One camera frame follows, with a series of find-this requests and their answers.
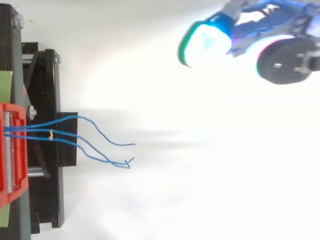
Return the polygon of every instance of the electrical wire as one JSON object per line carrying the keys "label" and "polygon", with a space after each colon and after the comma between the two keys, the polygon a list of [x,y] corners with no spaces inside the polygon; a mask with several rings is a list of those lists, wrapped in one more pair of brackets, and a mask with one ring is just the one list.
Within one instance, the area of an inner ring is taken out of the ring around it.
{"label": "electrical wire", "polygon": [[88,158],[91,158],[91,159],[94,159],[94,160],[97,160],[97,161],[103,162],[103,163],[111,163],[112,165],[114,165],[115,167],[118,167],[118,168],[130,169],[131,167],[129,166],[129,163],[132,160],[135,159],[133,157],[129,161],[125,161],[125,163],[110,161],[103,153],[99,152],[95,147],[92,146],[93,149],[95,149],[98,153],[100,153],[101,155],[103,155],[107,159],[107,160],[102,160],[102,159],[99,159],[97,157],[90,156],[89,154],[87,154],[85,149],[82,146],[80,146],[79,144],[76,144],[74,142],[67,141],[67,140],[64,140],[64,139],[59,139],[59,138],[50,139],[49,137],[48,138],[46,138],[46,137],[32,137],[32,136],[21,136],[21,135],[14,135],[14,134],[4,134],[4,136],[5,137],[10,137],[10,138],[18,138],[18,139],[49,141],[49,142],[60,142],[60,143],[69,144],[69,145],[72,145],[74,147],[80,148],[83,151],[84,155],[86,155]]}
{"label": "electrical wire", "polygon": [[46,123],[41,123],[41,124],[35,124],[35,125],[27,125],[27,126],[8,126],[8,127],[5,127],[5,131],[8,131],[9,130],[24,130],[24,129],[34,129],[34,128],[41,128],[41,127],[45,127],[45,126],[50,126],[50,125],[53,125],[53,124],[57,124],[57,123],[60,123],[60,122],[63,122],[65,120],[68,120],[68,119],[84,119],[90,123],[93,124],[93,126],[95,127],[95,129],[111,144],[113,145],[116,145],[116,146],[120,146],[120,147],[124,147],[124,146],[135,146],[136,144],[135,143],[129,143],[129,144],[118,144],[118,143],[115,143],[113,141],[111,141],[109,138],[107,138],[106,135],[104,135],[104,133],[98,128],[98,126],[95,124],[94,121],[84,117],[84,116],[77,116],[77,115],[71,115],[71,116],[66,116],[66,117],[63,117],[63,118],[60,118],[60,119],[57,119],[57,120],[54,120],[54,121],[49,121],[49,122],[46,122]]}
{"label": "electrical wire", "polygon": [[96,149],[88,140],[86,140],[84,137],[72,134],[69,132],[64,132],[64,131],[58,131],[58,130],[52,130],[52,129],[21,129],[21,130],[14,130],[14,129],[6,129],[5,131],[7,132],[15,132],[15,133],[24,133],[24,132],[41,132],[41,133],[53,133],[53,134],[60,134],[60,135],[65,135],[65,136],[70,136],[74,138],[78,138],[86,142],[93,150],[95,150],[97,153],[99,153],[101,156],[103,156],[107,161],[113,162],[118,165],[127,165],[127,163],[120,163],[120,162],[114,162],[111,161],[106,155],[104,155],[102,152],[100,152],[98,149]]}

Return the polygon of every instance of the blue robot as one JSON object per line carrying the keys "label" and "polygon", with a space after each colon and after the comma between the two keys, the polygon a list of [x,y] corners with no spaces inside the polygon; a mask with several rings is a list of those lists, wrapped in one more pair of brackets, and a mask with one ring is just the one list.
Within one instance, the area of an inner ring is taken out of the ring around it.
{"label": "blue robot", "polygon": [[[258,21],[239,23],[242,13],[261,12]],[[245,54],[269,40],[259,52],[258,74],[284,85],[320,71],[320,5],[290,0],[231,0],[213,16],[194,23],[182,39],[178,58],[188,67],[210,64],[213,58]]]}

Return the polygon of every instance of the metal screw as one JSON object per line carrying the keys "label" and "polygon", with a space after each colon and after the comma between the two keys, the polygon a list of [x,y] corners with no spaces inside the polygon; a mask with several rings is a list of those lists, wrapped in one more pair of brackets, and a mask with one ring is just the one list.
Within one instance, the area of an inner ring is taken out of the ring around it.
{"label": "metal screw", "polygon": [[34,106],[31,105],[29,106],[28,113],[29,113],[29,118],[33,120],[37,115],[37,110],[35,110]]}
{"label": "metal screw", "polygon": [[55,55],[55,56],[54,56],[54,62],[55,62],[56,64],[61,64],[61,57],[60,57],[60,55]]}
{"label": "metal screw", "polygon": [[282,63],[275,63],[273,66],[274,66],[276,69],[280,69],[280,68],[282,68]]}
{"label": "metal screw", "polygon": [[14,15],[12,19],[12,26],[18,30],[21,30],[25,27],[25,20],[21,14]]}

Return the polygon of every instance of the bright light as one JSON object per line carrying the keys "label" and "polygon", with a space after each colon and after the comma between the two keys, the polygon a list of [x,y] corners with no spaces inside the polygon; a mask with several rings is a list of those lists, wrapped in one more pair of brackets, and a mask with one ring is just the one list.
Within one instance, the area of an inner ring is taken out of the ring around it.
{"label": "bright light", "polygon": [[247,63],[249,63],[249,65],[253,65],[252,68],[255,69],[255,72],[257,74],[257,61],[260,57],[260,54],[262,53],[262,51],[264,49],[266,49],[266,47],[268,47],[269,45],[283,40],[283,39],[292,39],[294,38],[293,36],[290,35],[278,35],[278,36],[271,36],[271,37],[266,37],[263,38],[259,41],[256,41],[255,43],[253,43],[250,47],[248,47],[248,49],[246,50],[246,57],[247,57]]}
{"label": "bright light", "polygon": [[215,26],[201,24],[191,35],[184,60],[189,67],[212,66],[226,56],[232,46],[231,39]]}

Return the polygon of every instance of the white surface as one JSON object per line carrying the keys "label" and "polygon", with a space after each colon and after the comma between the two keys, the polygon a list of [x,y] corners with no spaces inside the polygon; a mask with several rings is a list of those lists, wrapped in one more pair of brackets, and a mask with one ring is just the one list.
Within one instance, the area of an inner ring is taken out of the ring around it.
{"label": "white surface", "polygon": [[113,147],[80,121],[111,158],[136,160],[122,170],[78,152],[64,169],[65,224],[33,240],[320,238],[319,75],[277,86],[243,57],[182,66],[179,41],[219,7],[210,0],[10,3],[23,40],[61,55],[62,110],[137,143]]}

